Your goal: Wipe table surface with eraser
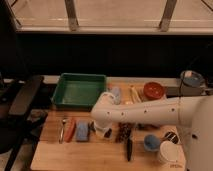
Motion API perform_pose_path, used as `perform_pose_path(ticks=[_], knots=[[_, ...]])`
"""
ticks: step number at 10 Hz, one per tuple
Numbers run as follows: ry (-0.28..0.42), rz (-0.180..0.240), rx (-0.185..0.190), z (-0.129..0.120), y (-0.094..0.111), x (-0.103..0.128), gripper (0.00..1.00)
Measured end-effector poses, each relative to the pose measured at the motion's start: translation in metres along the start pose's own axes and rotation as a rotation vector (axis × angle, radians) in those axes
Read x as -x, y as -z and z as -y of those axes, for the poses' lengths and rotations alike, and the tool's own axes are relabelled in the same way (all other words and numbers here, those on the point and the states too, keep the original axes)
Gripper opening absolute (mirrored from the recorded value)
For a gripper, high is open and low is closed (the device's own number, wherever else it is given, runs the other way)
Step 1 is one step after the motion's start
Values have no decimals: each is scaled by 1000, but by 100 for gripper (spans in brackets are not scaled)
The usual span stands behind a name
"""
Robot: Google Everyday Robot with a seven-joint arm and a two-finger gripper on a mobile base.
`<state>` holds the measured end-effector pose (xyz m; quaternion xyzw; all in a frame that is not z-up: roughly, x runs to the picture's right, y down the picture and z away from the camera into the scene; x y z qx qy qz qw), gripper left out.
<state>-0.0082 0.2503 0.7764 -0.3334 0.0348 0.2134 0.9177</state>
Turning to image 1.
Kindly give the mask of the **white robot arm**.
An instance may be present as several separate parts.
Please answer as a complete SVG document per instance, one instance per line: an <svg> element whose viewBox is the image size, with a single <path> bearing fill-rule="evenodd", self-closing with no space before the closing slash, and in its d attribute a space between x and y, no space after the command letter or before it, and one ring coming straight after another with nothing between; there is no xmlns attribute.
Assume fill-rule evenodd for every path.
<svg viewBox="0 0 213 171"><path fill-rule="evenodd" d="M94 126L107 132L113 122L179 125L191 128L185 171L213 171L213 96L174 97L116 105L104 92L91 110Z"/></svg>

